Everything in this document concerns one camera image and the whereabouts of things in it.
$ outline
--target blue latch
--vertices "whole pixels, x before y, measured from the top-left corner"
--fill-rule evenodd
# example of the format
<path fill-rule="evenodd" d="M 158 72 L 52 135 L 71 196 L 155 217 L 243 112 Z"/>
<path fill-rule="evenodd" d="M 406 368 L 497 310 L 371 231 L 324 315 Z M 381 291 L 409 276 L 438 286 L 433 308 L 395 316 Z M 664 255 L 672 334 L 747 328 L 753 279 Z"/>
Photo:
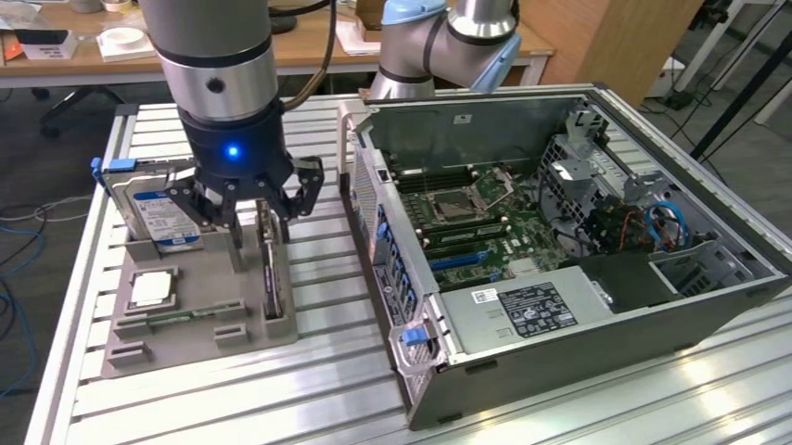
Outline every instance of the blue latch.
<path fill-rule="evenodd" d="M 401 339 L 405 342 L 405 345 L 415 346 L 430 341 L 430 335 L 427 334 L 425 327 L 414 327 L 402 332 Z"/>
<path fill-rule="evenodd" d="M 109 162 L 108 172 L 135 172 L 135 166 L 138 165 L 136 159 L 113 159 Z"/>
<path fill-rule="evenodd" d="M 104 183 L 104 178 L 101 177 L 101 158 L 91 159 L 91 176 L 101 188 L 104 188 L 104 193 L 109 196 L 108 185 Z"/>

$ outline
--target hard drive label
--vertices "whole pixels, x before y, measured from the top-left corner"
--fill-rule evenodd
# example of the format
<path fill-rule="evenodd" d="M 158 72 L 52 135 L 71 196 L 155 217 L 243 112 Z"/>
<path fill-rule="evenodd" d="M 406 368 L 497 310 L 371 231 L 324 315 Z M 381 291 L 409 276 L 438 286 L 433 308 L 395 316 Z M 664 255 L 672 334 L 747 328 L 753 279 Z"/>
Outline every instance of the hard drive label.
<path fill-rule="evenodd" d="M 198 241 L 198 225 L 164 193 L 142 192 L 134 198 L 152 241 L 174 248 Z"/>

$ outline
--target wooden cabinet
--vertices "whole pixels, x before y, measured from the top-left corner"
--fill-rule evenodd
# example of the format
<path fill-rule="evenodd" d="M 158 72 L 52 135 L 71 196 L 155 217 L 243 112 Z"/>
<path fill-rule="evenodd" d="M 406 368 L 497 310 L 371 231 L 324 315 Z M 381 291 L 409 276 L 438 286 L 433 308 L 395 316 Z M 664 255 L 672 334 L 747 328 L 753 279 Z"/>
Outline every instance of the wooden cabinet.
<path fill-rule="evenodd" d="M 641 103 L 702 0 L 519 0 L 556 48 L 542 84 L 604 82 Z"/>

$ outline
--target sticker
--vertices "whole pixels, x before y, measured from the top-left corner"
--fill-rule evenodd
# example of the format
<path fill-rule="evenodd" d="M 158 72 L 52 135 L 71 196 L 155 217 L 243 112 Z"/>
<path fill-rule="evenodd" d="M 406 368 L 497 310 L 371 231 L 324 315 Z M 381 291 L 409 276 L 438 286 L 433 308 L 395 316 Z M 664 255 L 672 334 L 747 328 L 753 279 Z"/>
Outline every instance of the sticker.
<path fill-rule="evenodd" d="M 148 235 L 158 244 L 178 246 L 198 241 L 198 225 L 163 192 L 142 192 L 132 197 Z"/>
<path fill-rule="evenodd" d="M 529 338 L 578 323 L 552 283 L 498 295 L 517 334 Z"/>
<path fill-rule="evenodd" d="M 475 301 L 475 304 L 482 304 L 489 301 L 497 300 L 497 290 L 491 288 L 483 290 L 474 290 L 473 292 L 470 292 L 470 295 L 473 295 L 473 300 Z"/>

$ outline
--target white object on desk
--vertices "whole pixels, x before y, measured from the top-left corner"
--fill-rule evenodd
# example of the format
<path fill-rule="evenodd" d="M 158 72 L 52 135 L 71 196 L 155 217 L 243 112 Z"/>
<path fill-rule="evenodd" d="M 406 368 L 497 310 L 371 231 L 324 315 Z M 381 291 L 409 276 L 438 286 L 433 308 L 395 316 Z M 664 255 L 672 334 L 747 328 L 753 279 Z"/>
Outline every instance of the white object on desk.
<path fill-rule="evenodd" d="M 75 55 L 76 45 L 75 33 L 68 31 L 60 44 L 23 44 L 23 49 L 31 60 L 64 60 Z"/>
<path fill-rule="evenodd" d="M 99 34 L 96 42 L 105 62 L 151 57 L 158 54 L 148 36 L 135 28 L 112 28 Z"/>
<path fill-rule="evenodd" d="M 132 0 L 101 0 L 101 7 L 108 12 L 124 12 L 132 8 Z"/>
<path fill-rule="evenodd" d="M 355 23 L 339 21 L 335 27 L 335 35 L 349 55 L 370 56 L 379 54 L 379 42 L 366 42 L 361 38 Z"/>

